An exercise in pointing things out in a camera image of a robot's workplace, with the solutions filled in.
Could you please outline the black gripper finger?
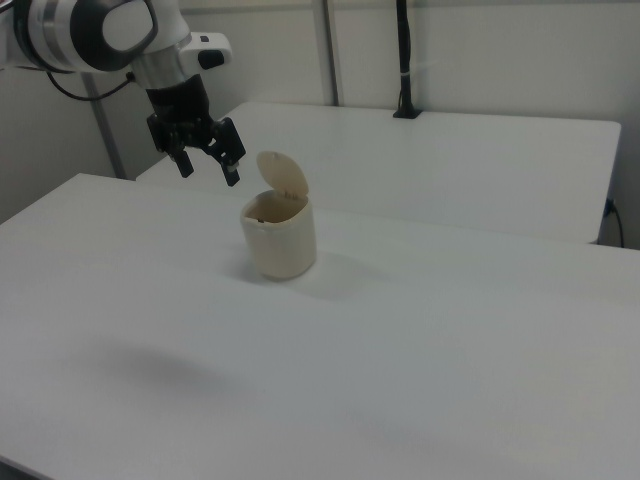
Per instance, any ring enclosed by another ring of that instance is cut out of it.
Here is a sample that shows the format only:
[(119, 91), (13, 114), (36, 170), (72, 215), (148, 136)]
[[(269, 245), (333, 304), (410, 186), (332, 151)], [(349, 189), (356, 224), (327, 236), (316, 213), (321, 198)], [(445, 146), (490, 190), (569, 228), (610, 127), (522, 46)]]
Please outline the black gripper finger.
[(229, 187), (240, 181), (238, 165), (246, 149), (231, 118), (225, 117), (212, 123), (211, 139), (204, 152), (219, 164)]
[(191, 163), (190, 157), (184, 149), (174, 151), (172, 153), (172, 160), (178, 167), (178, 170), (182, 177), (189, 177), (194, 173), (194, 168)]

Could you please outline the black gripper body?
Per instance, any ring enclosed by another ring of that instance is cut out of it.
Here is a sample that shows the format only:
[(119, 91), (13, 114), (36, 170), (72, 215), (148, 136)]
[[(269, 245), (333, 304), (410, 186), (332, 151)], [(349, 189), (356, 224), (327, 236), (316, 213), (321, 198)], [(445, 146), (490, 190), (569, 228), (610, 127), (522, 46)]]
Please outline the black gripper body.
[(146, 93), (154, 110), (147, 125), (159, 152), (175, 153), (186, 146), (206, 153), (215, 151), (216, 122), (210, 116), (209, 98), (199, 74), (176, 86)]

